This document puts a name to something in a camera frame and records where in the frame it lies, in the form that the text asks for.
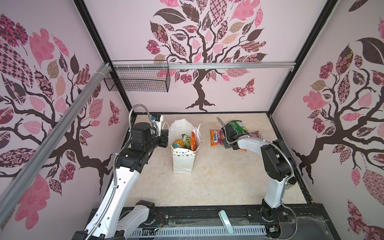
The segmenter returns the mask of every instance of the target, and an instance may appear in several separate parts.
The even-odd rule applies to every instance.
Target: black metal frame edge
[[[279,102],[283,98],[285,92],[287,91],[290,83],[292,82],[293,78],[295,77],[299,67],[303,63],[305,57],[308,54],[308,51],[311,49],[314,41],[316,40],[317,36],[319,35],[322,27],[326,23],[329,15],[331,14],[334,6],[336,5],[338,0],[328,0],[325,4],[323,10],[320,13],[319,18],[317,19],[315,25],[313,26],[311,33],[309,34],[307,40],[304,43],[303,48],[300,50],[300,53],[298,57],[296,58],[296,65],[292,72],[289,72],[288,76],[285,78],[284,83],[282,84],[279,92],[277,93],[275,99],[272,102],[271,107],[269,108],[268,113],[273,114],[273,112],[276,110]]]
[[[112,61],[111,59],[109,58],[109,55],[107,53],[107,50],[103,44],[103,42],[101,41],[101,38],[100,38],[100,35],[96,29],[96,26],[95,24],[93,23],[93,20],[88,12],[88,9],[84,3],[84,0],[73,0],[73,2],[75,3],[84,23],[85,23],[85,26],[87,27],[99,53],[100,53],[100,56],[101,58],[103,59],[104,62],[106,63],[109,63],[112,71],[111,71],[111,75],[112,77],[114,78],[114,82],[117,86],[117,89],[120,93],[120,96],[125,104],[125,106],[127,107],[128,111],[131,110],[132,108],[132,105],[131,103],[129,102],[129,99],[128,99],[128,96],[126,94],[125,91],[123,91],[123,87],[121,85],[121,82],[118,79],[118,75],[115,71],[115,69],[113,68],[113,65],[112,65]]]

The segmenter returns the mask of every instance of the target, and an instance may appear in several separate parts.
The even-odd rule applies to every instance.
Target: beige floor
[[[183,118],[195,127],[201,124],[202,143],[192,174],[174,174],[169,147],[157,147],[130,191],[125,206],[134,206],[141,199],[157,206],[261,204],[268,186],[263,160],[251,151],[211,146],[210,129],[221,128],[217,116],[225,123],[242,120],[250,132],[258,130],[264,139],[276,139],[263,113],[165,115],[164,121],[169,125]],[[149,120],[147,115],[138,115],[136,122]],[[285,192],[283,200],[287,204],[306,203],[298,184]]]

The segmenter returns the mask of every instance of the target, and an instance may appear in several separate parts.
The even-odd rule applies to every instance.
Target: cable
[[[159,131],[159,127],[154,124],[154,120],[152,120],[151,118],[151,114],[149,113],[148,109],[146,106],[144,106],[143,104],[136,104],[135,106],[132,107],[132,109],[129,111],[129,130],[128,130],[128,140],[127,142],[124,144],[124,147],[122,147],[119,151],[119,153],[115,153],[115,158],[113,159],[113,163],[112,163],[112,170],[113,170],[113,189],[112,189],[112,193],[111,193],[111,196],[109,197],[108,199],[108,202],[107,202],[107,205],[105,206],[103,212],[101,213],[100,217],[99,217],[99,220],[95,223],[95,225],[93,226],[93,228],[91,229],[91,231],[88,233],[87,237],[85,238],[85,240],[88,240],[93,232],[96,230],[96,228],[98,228],[98,226],[100,225],[101,221],[103,220],[104,216],[105,216],[105,213],[107,213],[108,211],[108,208],[113,200],[113,197],[115,195],[115,192],[116,192],[116,188],[117,188],[117,174],[116,174],[116,159],[118,157],[118,155],[123,151],[123,149],[126,147],[126,144],[131,140],[131,129],[132,129],[132,123],[131,123],[131,117],[132,117],[132,113],[133,113],[133,110],[138,107],[138,106],[141,106],[145,109],[145,111],[147,111],[147,115],[148,115],[148,118],[152,124],[152,126],[156,127],[156,135],[158,135],[158,133],[160,132]]]

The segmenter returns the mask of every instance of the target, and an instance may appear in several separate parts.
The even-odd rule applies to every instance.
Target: pink wall
[[[384,239],[384,2],[354,2],[340,2],[273,117],[341,239]]]
[[[0,14],[3,193],[102,60],[71,0],[6,1]],[[82,230],[101,200],[127,115],[118,93],[102,82],[2,226],[0,238],[70,239]]]
[[[210,62],[208,56],[211,53],[212,62],[224,61],[225,58],[231,57],[231,61],[234,62],[239,61],[242,56],[255,54],[258,56],[250,57],[251,61],[254,58],[260,61],[294,61],[325,2],[325,0],[294,0],[279,3],[266,0],[86,1],[112,60],[151,60],[155,57],[164,57],[169,61],[175,58],[175,63]],[[178,14],[179,17],[167,15],[161,11],[163,9]],[[205,30],[201,28],[187,32],[184,28],[185,26],[197,28],[199,22],[202,24],[207,22],[204,21],[206,16],[213,23],[212,31],[209,28]],[[250,29],[242,37],[242,30],[247,24],[250,24]],[[157,33],[159,27],[162,29],[159,30],[161,36],[166,33],[165,37],[161,37],[162,40]],[[259,37],[252,38],[257,30],[261,31]],[[214,39],[218,33],[223,33],[222,38]],[[196,79],[193,78],[194,70],[172,71],[169,92],[130,91],[127,94],[132,104],[144,103],[150,111],[267,111],[281,81],[286,76],[287,69],[248,69],[248,71],[238,73],[223,69],[201,70]],[[215,79],[207,78],[208,74],[214,74]],[[175,78],[178,75],[185,75],[184,81],[182,77]]]

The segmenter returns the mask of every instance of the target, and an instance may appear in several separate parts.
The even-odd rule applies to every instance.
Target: black wire basket
[[[119,90],[117,81],[120,81],[123,91],[168,92],[169,90],[167,60],[113,61],[113,68],[114,71],[109,72],[104,78],[109,91]]]

